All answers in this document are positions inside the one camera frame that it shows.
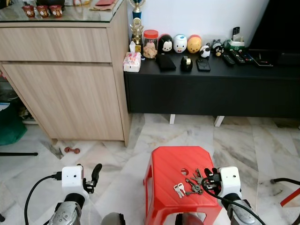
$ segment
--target figurine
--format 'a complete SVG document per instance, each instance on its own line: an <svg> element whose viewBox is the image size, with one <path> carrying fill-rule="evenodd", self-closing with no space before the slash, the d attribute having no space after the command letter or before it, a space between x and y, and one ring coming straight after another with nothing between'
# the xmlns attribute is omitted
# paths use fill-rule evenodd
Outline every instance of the figurine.
<svg viewBox="0 0 300 225"><path fill-rule="evenodd" d="M217 41L213 40L213 42L212 42L212 49L214 50L215 55L218 56L218 57L223 54L224 47L222 46L220 39L218 39Z"/></svg>
<svg viewBox="0 0 300 225"><path fill-rule="evenodd" d="M201 47L201 37L199 35L193 34L189 37L187 42L187 50L190 53L196 53Z"/></svg>
<svg viewBox="0 0 300 225"><path fill-rule="evenodd" d="M128 0L131 6L134 8L132 11L133 18L140 18L142 17L141 7L145 4L146 0Z"/></svg>
<svg viewBox="0 0 300 225"><path fill-rule="evenodd" d="M206 45L203 45L200 48L200 56L202 58L209 58L210 57L210 43L207 43Z"/></svg>
<svg viewBox="0 0 300 225"><path fill-rule="evenodd" d="M140 53L142 51L142 33L144 28L144 26L142 26L141 19L135 18L133 20L133 25L130 24L130 28L133 33L133 41L136 44L135 52Z"/></svg>
<svg viewBox="0 0 300 225"><path fill-rule="evenodd" d="M173 39L173 49L177 53L182 53L186 50L188 39L183 34L178 34Z"/></svg>
<svg viewBox="0 0 300 225"><path fill-rule="evenodd" d="M158 41L158 52L166 53L172 50L172 37L168 34L160 36Z"/></svg>

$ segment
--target black cable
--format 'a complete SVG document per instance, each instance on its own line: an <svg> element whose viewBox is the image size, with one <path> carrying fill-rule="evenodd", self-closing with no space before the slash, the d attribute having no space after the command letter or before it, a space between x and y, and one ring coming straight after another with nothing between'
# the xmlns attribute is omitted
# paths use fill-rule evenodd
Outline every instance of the black cable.
<svg viewBox="0 0 300 225"><path fill-rule="evenodd" d="M289 182L289 183L292 183L292 184L300 185L300 181L292 180L292 179L289 179L289 178L277 178L277 179L271 179L270 180L270 182L272 184L275 184L275 183L281 182L281 181L285 181L285 182Z"/></svg>
<svg viewBox="0 0 300 225"><path fill-rule="evenodd" d="M295 222L293 222L292 225L299 225L300 224L300 215L298 216L298 218L295 220Z"/></svg>
<svg viewBox="0 0 300 225"><path fill-rule="evenodd" d="M26 199L25 208L24 208L25 225L29 225L29 222L28 222L28 216L27 216L27 209L28 209L28 203L29 203L29 199L30 199L30 197L31 197L31 195L32 195L32 192L34 191L34 189L37 187L37 185L38 185L40 182L42 182L42 181L44 181L44 180L46 180L46 179L49 179L49 178L55 178L55 174L53 174L53 175L51 175L51 176L46 176L46 177L40 179L40 180L33 186L33 188L31 189L31 191L29 192L29 195L28 195L28 197L27 197L27 199Z"/></svg>
<svg viewBox="0 0 300 225"><path fill-rule="evenodd" d="M213 196L213 197L215 197L215 198L217 198L217 199L220 199L220 200L222 200L222 201L225 201L225 202L227 202L227 203L229 203L229 204L232 204L232 205L236 205L236 206L241 207L242 209L244 209L244 210L246 210L248 213L250 213L252 216L254 216L254 217L255 217L262 225L266 225L266 224L262 221L262 219L259 218L258 215L256 215L253 211L251 211L251 210L248 209L247 207L245 207L245 206L243 206L243 205L241 205L241 204L238 204L238 203L236 203L236 202L230 201L230 200L228 200L228 199L222 198L222 197L220 197L220 196L217 196L217 195L211 193L211 192L207 189L207 187L205 186L205 184L204 184L206 180L209 180L209 179L208 179L207 177L204 178L204 179L202 180L202 182L201 182L201 185L202 185L203 189L204 189L209 195L211 195L211 196Z"/></svg>
<svg viewBox="0 0 300 225"><path fill-rule="evenodd" d="M4 222L4 221L5 221L5 218L0 213L0 222Z"/></svg>
<svg viewBox="0 0 300 225"><path fill-rule="evenodd" d="M43 225L47 225L47 224L49 224L49 221L50 221L50 220L48 220L48 221L47 221L46 223L44 223Z"/></svg>

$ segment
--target gold trophy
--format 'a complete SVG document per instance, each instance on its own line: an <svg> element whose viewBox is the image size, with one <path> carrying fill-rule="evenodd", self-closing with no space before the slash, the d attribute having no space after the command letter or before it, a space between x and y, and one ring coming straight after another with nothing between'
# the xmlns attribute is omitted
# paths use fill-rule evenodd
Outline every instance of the gold trophy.
<svg viewBox="0 0 300 225"><path fill-rule="evenodd" d="M142 17L141 7L145 4L146 0L128 0L128 1L134 8L134 10L132 11L133 18L141 19Z"/></svg>
<svg viewBox="0 0 300 225"><path fill-rule="evenodd" d="M142 21L140 18L133 19L133 25L130 25L131 31L133 33L133 41L135 43L135 52L142 52L142 33L144 26L142 26Z"/></svg>

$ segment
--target panda figure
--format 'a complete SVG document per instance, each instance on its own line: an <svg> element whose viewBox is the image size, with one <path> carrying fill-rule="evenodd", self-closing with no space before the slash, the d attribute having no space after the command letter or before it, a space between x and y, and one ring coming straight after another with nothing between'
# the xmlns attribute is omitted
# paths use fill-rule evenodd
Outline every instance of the panda figure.
<svg viewBox="0 0 300 225"><path fill-rule="evenodd" d="M200 56L202 58L209 58L210 57L210 43L207 43L206 45L203 45L200 48Z"/></svg>
<svg viewBox="0 0 300 225"><path fill-rule="evenodd" d="M222 46L220 39L218 39L217 41L213 40L213 42L212 42L212 49L215 52L215 56L219 57L219 56L221 56L223 54L224 47Z"/></svg>
<svg viewBox="0 0 300 225"><path fill-rule="evenodd" d="M167 53L172 50L172 37L168 34L163 34L160 36L158 41L158 52Z"/></svg>

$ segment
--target black tape dispenser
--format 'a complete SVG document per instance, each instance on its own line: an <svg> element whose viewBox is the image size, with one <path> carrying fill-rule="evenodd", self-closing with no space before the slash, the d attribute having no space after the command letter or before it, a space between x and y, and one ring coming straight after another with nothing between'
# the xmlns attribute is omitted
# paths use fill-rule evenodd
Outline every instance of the black tape dispenser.
<svg viewBox="0 0 300 225"><path fill-rule="evenodd" d="M191 71L193 68L193 61L189 57L183 56L181 59L180 68L182 71Z"/></svg>

